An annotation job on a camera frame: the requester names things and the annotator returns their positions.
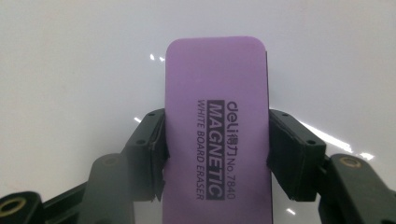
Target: purple eraser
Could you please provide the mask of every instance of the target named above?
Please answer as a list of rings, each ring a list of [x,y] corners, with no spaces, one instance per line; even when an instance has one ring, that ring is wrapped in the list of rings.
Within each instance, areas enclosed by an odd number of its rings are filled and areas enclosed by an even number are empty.
[[[166,52],[164,224],[270,224],[267,61],[247,36]]]

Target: white surface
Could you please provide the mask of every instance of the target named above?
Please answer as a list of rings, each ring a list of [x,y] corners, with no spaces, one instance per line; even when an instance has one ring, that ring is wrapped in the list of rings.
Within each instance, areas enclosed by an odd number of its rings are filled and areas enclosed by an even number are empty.
[[[272,108],[344,142],[329,154],[373,155],[396,189],[395,12],[393,0],[1,1],[0,197],[47,200],[86,180],[134,118],[163,107],[169,43],[225,35],[267,47]],[[273,186],[276,224],[319,223],[315,203]],[[137,210],[160,223],[159,204]]]

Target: screw hole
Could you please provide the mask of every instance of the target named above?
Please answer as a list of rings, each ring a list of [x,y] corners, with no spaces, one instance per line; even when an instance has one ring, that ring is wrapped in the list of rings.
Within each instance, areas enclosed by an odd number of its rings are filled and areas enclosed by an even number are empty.
[[[145,141],[145,140],[137,140],[136,143],[137,143],[138,145],[143,145],[143,144],[146,143],[146,141]]]
[[[113,166],[119,162],[119,159],[117,157],[109,157],[105,158],[103,160],[103,164],[106,166]]]
[[[95,222],[95,224],[111,224],[111,223],[112,223],[111,220],[108,218],[103,218]]]
[[[18,212],[26,204],[26,199],[22,197],[14,198],[0,204],[0,217],[6,217]]]
[[[354,158],[343,157],[340,159],[340,162],[343,163],[345,166],[349,166],[352,168],[361,168],[361,163]]]
[[[381,224],[396,224],[396,222],[389,221],[389,220],[382,220]]]

